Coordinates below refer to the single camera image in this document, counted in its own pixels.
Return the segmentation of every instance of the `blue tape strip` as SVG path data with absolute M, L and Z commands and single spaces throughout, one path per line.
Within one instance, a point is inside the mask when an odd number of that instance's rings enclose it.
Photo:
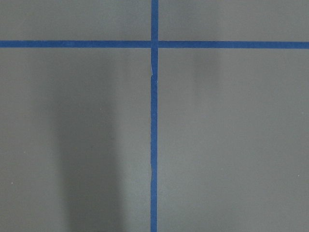
M 278 48 L 309 49 L 309 42 L 159 41 L 160 48 Z
M 150 41 L 76 41 L 76 40 L 39 40 L 39 41 L 0 41 L 0 47 L 117 47 L 149 48 Z
M 151 184 L 150 231 L 157 231 L 157 129 L 158 129 L 158 0 L 151 1 Z

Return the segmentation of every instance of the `blue line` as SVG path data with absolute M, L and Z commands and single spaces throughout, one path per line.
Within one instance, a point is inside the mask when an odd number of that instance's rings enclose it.
M 0 41 L 0 47 L 87 47 L 150 48 L 150 41 L 78 41 L 78 40 L 12 40 Z
M 309 49 L 309 42 L 159 41 L 160 48 L 269 48 Z
M 158 138 L 158 0 L 151 1 L 151 184 L 150 231 L 157 232 L 157 138 Z

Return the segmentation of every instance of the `gray surface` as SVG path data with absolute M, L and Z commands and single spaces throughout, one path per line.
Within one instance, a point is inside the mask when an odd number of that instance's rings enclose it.
M 149 40 L 150 1 L 4 0 L 0 40 Z
M 159 51 L 159 232 L 308 230 L 308 60 Z
M 160 0 L 160 40 L 308 41 L 307 0 Z
M 149 231 L 150 50 L 0 60 L 0 231 Z

